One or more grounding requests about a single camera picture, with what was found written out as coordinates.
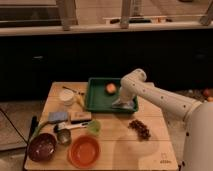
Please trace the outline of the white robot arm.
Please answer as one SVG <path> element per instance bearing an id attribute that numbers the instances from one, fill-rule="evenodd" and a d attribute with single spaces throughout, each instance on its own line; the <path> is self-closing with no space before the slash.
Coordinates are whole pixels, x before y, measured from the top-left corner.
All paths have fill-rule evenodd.
<path id="1" fill-rule="evenodd" d="M 169 92 L 148 85 L 142 69 L 121 78 L 120 100 L 140 96 L 152 104 L 178 115 L 186 124 L 181 171 L 213 171 L 213 102 Z"/>

